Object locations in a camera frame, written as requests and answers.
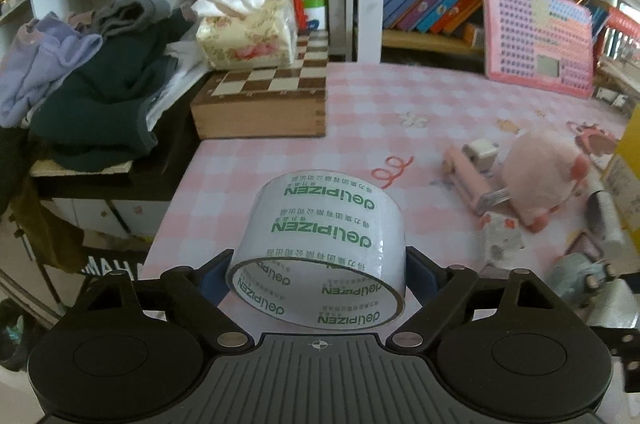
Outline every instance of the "plastic bag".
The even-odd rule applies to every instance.
[[[292,0],[197,0],[192,9],[196,39],[216,69],[277,67],[297,57]]]

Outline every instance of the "stuffed toy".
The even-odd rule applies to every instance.
[[[517,138],[502,166],[502,181],[511,205],[533,233],[549,223],[556,211],[586,178],[590,161],[577,146],[548,132],[529,131]]]

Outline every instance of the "roll of tape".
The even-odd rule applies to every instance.
[[[226,281],[249,305],[324,330],[383,325],[404,308],[404,222],[384,191],[310,170],[267,183]]]

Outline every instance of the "pink pixel board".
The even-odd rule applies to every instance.
[[[591,13],[570,0],[484,0],[489,79],[578,98],[593,92]]]

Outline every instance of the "tissue box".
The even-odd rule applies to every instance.
[[[291,0],[197,0],[196,39],[216,70],[291,65],[298,30]]]
[[[602,181],[640,252],[640,107],[636,107]]]

